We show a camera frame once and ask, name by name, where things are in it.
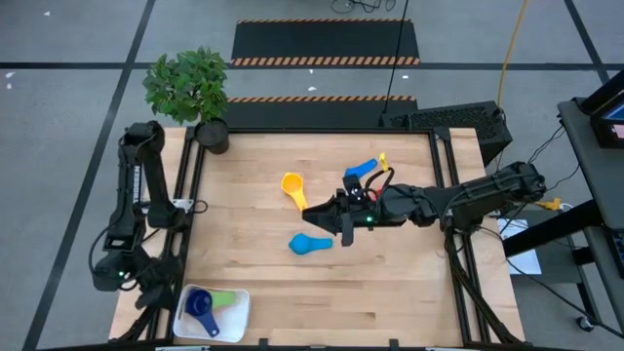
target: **black mat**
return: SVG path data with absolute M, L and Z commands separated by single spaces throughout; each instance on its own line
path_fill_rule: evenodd
M 336 131 L 379 129 L 385 96 L 371 97 L 231 97 L 224 120 L 232 132 Z M 390 96 L 388 112 L 417 108 L 415 97 Z
M 400 27 L 400 19 L 241 20 L 230 67 L 392 67 Z M 397 64 L 419 62 L 413 23 L 406 19 Z

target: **yellow measuring cup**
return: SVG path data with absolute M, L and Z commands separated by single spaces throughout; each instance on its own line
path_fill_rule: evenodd
M 286 172 L 282 178 L 282 190 L 291 195 L 300 211 L 308 207 L 308 203 L 303 195 L 303 178 L 301 175 Z

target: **black pot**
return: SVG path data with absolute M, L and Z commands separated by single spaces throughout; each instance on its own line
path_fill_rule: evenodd
M 220 118 L 213 118 L 195 127 L 195 139 L 215 155 L 222 154 L 230 147 L 227 125 Z

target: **yellow handle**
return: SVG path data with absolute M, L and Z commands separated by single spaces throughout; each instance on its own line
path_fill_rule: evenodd
M 385 152 L 382 152 L 381 155 L 379 155 L 379 162 L 381 162 L 381 168 L 383 169 L 383 171 L 388 172 L 388 162 L 386 161 Z
M 289 195 L 292 196 L 300 211 L 303 211 L 308 207 L 308 203 L 305 201 L 305 196 L 303 196 L 303 189 L 292 192 Z

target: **yellow cable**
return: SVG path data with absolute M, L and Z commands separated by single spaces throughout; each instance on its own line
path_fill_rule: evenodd
M 511 37 L 511 43 L 509 43 L 509 49 L 507 50 L 507 56 L 505 57 L 505 61 L 503 62 L 503 69 L 500 71 L 500 82 L 498 83 L 498 99 L 496 100 L 496 104 L 500 107 L 500 101 L 503 98 L 503 85 L 505 84 L 505 73 L 507 73 L 507 63 L 509 63 L 509 58 L 511 57 L 511 53 L 514 52 L 514 46 L 516 45 L 516 37 L 518 36 L 518 31 L 520 30 L 520 23 L 523 22 L 525 18 L 525 12 L 527 11 L 528 0 L 523 2 L 523 7 L 520 9 L 520 15 L 518 16 L 518 21 L 516 22 L 516 29 L 514 30 L 514 35 Z

